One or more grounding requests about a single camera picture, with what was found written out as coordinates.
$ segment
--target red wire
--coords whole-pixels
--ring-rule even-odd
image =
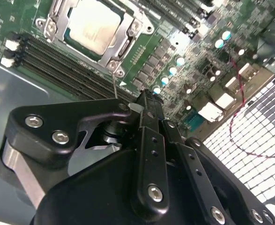
[[[242,149],[239,145],[236,144],[236,142],[233,140],[232,138],[232,128],[233,128],[233,121],[234,119],[237,117],[238,113],[240,112],[240,110],[245,106],[245,93],[244,93],[244,86],[242,84],[242,80],[241,80],[241,75],[239,73],[239,69],[237,67],[237,64],[236,62],[231,58],[231,62],[233,64],[233,67],[237,70],[237,78],[238,78],[238,81],[239,81],[239,87],[240,87],[240,92],[241,92],[241,97],[242,97],[242,104],[241,106],[239,107],[239,109],[234,113],[231,121],[230,121],[230,127],[229,127],[229,131],[230,131],[230,141],[236,145],[236,147],[240,150],[242,150],[243,152],[245,152],[248,156],[256,156],[256,157],[264,157],[264,158],[275,158],[275,155],[274,156],[266,156],[266,155],[259,155],[259,154],[255,154],[255,153],[252,153],[252,152],[247,152],[245,151],[244,149]]]

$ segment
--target motherboard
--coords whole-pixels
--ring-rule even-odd
[[[150,89],[183,136],[258,91],[275,0],[0,0],[0,63],[73,100],[134,101]]]

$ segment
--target white tiled surface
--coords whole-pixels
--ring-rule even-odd
[[[252,98],[234,120],[233,140],[247,152],[275,155],[275,84]],[[229,137],[230,119],[205,145],[250,189],[261,202],[275,196],[275,158],[247,155]]]

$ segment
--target gray panel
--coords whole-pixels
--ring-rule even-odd
[[[6,70],[0,66],[0,145],[9,112],[22,105],[45,105],[70,101],[65,96],[26,78],[26,76]],[[0,221],[28,225],[35,210],[19,198],[26,195],[0,179]]]

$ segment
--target cpu socket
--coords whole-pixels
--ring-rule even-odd
[[[129,0],[55,0],[36,26],[49,43],[70,52],[102,73],[125,75],[121,63],[140,34],[154,26]]]

